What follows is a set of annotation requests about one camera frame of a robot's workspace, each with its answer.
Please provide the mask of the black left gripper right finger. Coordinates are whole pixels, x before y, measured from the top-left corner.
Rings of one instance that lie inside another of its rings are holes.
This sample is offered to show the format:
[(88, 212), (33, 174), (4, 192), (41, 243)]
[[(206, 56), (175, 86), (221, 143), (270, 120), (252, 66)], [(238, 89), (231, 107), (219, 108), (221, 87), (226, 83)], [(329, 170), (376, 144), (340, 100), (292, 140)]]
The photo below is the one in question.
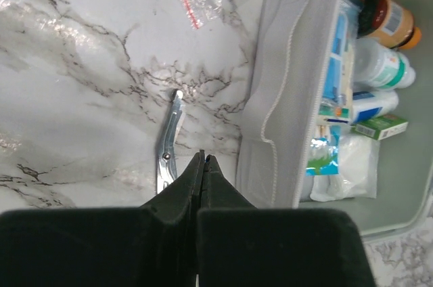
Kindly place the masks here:
[(259, 209), (206, 159), (196, 246), (201, 286), (374, 286), (354, 221), (328, 208)]

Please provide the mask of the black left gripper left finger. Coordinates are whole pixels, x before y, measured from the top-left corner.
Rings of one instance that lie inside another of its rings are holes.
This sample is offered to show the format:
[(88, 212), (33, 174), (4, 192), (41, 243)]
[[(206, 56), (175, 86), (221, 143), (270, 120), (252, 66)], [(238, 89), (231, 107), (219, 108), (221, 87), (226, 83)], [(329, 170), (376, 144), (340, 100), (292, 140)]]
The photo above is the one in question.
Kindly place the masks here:
[(8, 211), (2, 286), (194, 286), (205, 155), (142, 206)]

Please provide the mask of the black handled scissors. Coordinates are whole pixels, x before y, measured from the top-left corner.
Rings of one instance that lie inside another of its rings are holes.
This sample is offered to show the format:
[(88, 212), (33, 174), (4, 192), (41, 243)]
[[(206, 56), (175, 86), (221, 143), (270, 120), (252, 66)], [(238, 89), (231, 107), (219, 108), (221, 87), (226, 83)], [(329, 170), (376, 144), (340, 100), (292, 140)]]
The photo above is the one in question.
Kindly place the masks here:
[(156, 145), (156, 193), (167, 188), (177, 177), (175, 141), (183, 119), (183, 92), (174, 89), (166, 121)]

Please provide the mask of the white gauze pad pack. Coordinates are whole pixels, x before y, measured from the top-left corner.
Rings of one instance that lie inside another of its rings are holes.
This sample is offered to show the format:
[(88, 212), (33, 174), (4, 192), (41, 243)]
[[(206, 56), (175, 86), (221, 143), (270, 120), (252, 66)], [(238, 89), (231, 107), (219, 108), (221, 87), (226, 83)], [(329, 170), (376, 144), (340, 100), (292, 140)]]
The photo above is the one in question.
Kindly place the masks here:
[(375, 198), (378, 188), (380, 142), (364, 135), (348, 133), (340, 138), (339, 170), (336, 175), (309, 179), (307, 200), (330, 202), (347, 198)]

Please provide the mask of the blue white wipes packet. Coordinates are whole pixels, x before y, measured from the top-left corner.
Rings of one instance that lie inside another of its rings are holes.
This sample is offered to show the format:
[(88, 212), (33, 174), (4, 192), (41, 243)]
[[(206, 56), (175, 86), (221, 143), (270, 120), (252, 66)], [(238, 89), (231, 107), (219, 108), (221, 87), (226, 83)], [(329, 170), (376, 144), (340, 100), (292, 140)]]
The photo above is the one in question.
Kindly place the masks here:
[(323, 99), (347, 107), (352, 98), (352, 73), (355, 53), (352, 37), (353, 23), (347, 13), (338, 14), (329, 64), (323, 88)]

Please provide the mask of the green medicine box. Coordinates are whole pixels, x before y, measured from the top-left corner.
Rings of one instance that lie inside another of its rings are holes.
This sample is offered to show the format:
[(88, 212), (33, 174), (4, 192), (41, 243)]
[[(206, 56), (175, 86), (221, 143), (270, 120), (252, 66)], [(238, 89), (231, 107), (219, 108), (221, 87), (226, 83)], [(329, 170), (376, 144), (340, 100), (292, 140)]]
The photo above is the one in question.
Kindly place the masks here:
[(408, 124), (409, 122), (404, 118), (394, 114), (385, 114), (355, 124), (352, 132), (381, 141), (405, 132)]

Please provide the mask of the white blue bandage roll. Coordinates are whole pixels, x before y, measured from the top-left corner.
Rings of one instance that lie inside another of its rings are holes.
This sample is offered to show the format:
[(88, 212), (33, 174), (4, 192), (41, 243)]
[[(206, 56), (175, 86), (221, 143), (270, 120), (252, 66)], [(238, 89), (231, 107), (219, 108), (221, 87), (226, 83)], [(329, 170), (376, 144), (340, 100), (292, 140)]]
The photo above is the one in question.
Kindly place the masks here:
[(352, 95), (351, 123), (383, 116), (396, 109), (399, 103), (395, 91), (358, 91)]

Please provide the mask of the white green medicine bottle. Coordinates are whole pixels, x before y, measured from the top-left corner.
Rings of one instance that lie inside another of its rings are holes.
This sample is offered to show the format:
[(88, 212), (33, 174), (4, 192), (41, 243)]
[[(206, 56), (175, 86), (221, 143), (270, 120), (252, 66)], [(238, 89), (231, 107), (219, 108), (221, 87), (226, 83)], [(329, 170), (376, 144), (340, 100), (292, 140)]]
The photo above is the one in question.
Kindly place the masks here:
[(353, 81), (356, 84), (387, 91), (407, 88), (415, 79), (415, 70), (401, 52), (369, 38), (355, 41)]

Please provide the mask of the grey medicine kit case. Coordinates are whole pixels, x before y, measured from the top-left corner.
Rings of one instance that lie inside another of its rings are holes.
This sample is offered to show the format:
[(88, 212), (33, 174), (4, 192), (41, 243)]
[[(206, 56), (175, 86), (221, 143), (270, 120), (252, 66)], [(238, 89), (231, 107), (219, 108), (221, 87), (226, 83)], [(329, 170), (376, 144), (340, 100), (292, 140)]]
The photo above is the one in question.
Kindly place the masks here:
[[(365, 237), (418, 225), (432, 207), (432, 0), (396, 0), (423, 37), (396, 113), (408, 129), (380, 146), (375, 199), (339, 200)], [(341, 0), (264, 0), (250, 98), (242, 112), (237, 189), (259, 208), (296, 208)]]

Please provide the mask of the amber medicine bottle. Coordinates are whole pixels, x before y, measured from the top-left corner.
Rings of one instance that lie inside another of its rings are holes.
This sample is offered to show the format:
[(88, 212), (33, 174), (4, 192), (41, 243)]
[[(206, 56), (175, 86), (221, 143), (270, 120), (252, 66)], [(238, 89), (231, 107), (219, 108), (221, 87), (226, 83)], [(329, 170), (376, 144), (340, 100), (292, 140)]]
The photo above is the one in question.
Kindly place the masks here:
[(358, 37), (374, 39), (390, 49), (412, 49), (421, 41), (422, 33), (413, 14), (394, 0), (364, 0)]

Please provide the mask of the cotton swab bag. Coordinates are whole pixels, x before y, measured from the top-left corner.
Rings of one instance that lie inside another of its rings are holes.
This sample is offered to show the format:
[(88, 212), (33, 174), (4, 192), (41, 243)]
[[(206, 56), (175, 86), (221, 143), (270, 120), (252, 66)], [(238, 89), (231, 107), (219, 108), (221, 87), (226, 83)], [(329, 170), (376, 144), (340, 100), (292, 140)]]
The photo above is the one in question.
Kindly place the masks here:
[(317, 125), (309, 148), (306, 175), (336, 175), (339, 173), (340, 126)]

